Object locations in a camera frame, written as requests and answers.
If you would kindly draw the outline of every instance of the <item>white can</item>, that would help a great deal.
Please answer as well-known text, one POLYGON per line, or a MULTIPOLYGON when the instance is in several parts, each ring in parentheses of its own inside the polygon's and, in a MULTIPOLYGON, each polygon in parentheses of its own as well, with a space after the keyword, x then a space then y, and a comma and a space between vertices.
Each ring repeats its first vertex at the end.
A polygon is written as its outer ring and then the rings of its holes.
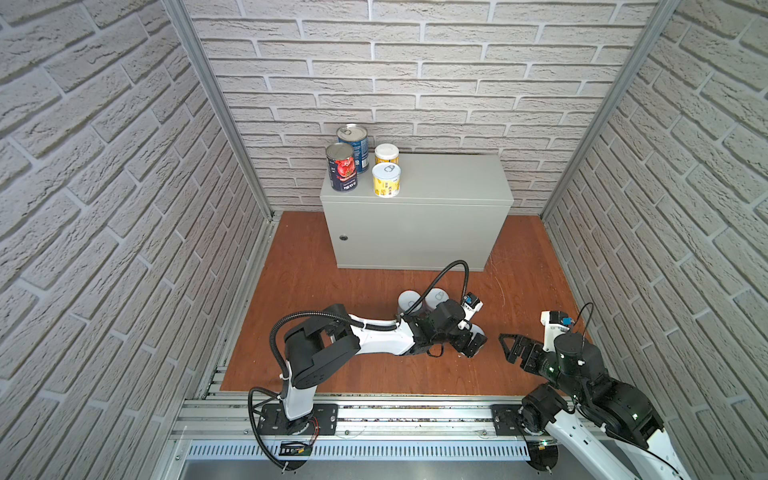
POLYGON ((380 197, 394 197, 400 193, 400 166, 383 162, 373 166, 373 191, 380 197))
POLYGON ((389 162, 391 164, 398 164, 400 157, 400 150, 392 144, 381 144, 376 147, 376 163, 389 162))
MULTIPOLYGON (((416 303, 417 300, 419 300, 419 297, 421 295, 419 292, 415 292, 413 290, 406 290, 403 293, 400 293, 400 296, 397 297, 397 313, 403 313, 407 309, 411 308, 411 305, 416 303)), ((410 315, 417 315, 422 310, 422 304, 420 303, 413 311, 410 313, 410 315)))
POLYGON ((442 288, 433 288, 427 293, 424 303, 427 304, 427 310, 432 312, 440 303, 448 299, 448 294, 442 288))

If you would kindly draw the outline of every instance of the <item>can lid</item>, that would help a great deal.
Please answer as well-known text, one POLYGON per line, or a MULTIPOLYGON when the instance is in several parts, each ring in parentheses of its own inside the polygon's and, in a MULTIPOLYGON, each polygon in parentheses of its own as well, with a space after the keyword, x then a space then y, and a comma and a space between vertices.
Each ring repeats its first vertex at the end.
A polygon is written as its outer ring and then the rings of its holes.
POLYGON ((331 160, 343 160, 349 158, 355 154, 355 149, 352 145, 339 142, 331 144, 326 147, 326 157, 331 160))
POLYGON ((336 130, 336 136, 344 141, 361 141, 368 137, 368 131, 365 127, 358 124, 346 124, 336 130))
POLYGON ((400 176, 400 166, 390 162, 382 162, 373 166, 373 176, 380 180, 392 180, 400 176))
POLYGON ((400 150, 392 144, 381 144, 376 147, 376 156, 382 160, 392 160, 400 155, 400 150))

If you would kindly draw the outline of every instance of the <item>wood surface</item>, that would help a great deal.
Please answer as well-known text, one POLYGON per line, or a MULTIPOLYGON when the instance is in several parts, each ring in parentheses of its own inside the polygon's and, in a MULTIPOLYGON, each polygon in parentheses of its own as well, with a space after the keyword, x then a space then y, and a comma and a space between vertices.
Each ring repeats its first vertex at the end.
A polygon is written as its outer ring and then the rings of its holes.
MULTIPOLYGON (((347 311, 371 319, 391 319, 403 290, 422 292, 437 272, 336 268, 323 214, 286 212, 271 250, 222 390, 263 386, 279 391, 280 368, 270 352, 270 330, 281 317, 300 310, 322 310, 343 303, 347 311)), ((461 295, 463 272, 448 272, 438 284, 451 298, 461 295)), ((507 217, 484 272, 469 274, 468 291, 483 308, 472 318, 488 342, 471 359, 450 345, 440 358, 427 355, 360 355, 350 360, 318 392, 435 395, 526 395, 543 379, 506 362, 499 333, 522 333, 543 341, 542 310, 575 316, 565 276, 538 217, 507 217)), ((302 320, 294 320, 283 335, 302 320)))

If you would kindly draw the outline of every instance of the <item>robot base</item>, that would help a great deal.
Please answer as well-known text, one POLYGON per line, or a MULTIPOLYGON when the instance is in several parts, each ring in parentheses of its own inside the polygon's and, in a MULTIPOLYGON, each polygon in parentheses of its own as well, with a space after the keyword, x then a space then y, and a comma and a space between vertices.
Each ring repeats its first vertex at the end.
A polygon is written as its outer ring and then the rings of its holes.
POLYGON ((307 421, 314 416, 320 427, 320 435, 335 435, 339 406, 335 403, 316 403, 312 413, 296 420, 288 420, 283 414, 282 403, 268 403, 261 409, 257 430, 259 435, 312 435, 307 421))

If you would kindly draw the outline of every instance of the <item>cabinet door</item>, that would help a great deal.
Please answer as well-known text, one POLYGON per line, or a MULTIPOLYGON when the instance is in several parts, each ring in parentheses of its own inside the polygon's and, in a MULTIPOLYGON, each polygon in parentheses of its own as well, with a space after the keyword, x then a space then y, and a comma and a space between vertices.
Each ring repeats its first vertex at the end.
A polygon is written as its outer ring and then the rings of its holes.
POLYGON ((461 259, 482 271, 509 212, 488 205, 353 202, 326 202, 323 209, 339 268, 395 270, 441 270, 461 259))

